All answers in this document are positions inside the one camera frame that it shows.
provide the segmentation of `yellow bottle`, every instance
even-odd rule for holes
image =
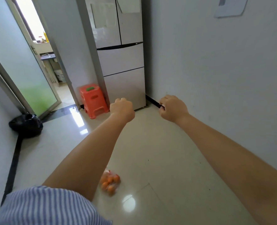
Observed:
[[[46,37],[46,42],[48,43],[49,40],[48,40],[48,37],[46,36],[46,33],[44,32],[44,36]]]

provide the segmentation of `hand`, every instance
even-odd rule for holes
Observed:
[[[110,104],[111,116],[120,118],[125,123],[130,122],[135,117],[135,112],[132,107],[132,102],[127,101],[126,98],[116,99]]]
[[[177,123],[189,115],[185,103],[174,95],[166,95],[160,99],[159,103],[165,107],[159,109],[159,114],[163,119]]]

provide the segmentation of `green object on stool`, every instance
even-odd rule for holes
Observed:
[[[93,89],[95,89],[95,87],[87,87],[86,91],[90,91],[90,90],[93,90]]]

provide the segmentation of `forearm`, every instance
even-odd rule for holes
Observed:
[[[125,125],[111,115],[69,153],[43,185],[73,190],[92,200]]]
[[[277,224],[277,170],[191,115],[176,122],[260,224]]]

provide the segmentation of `stool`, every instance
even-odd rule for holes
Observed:
[[[90,119],[95,119],[96,116],[109,112],[103,93],[98,85],[81,86],[79,92],[84,104],[84,110]]]

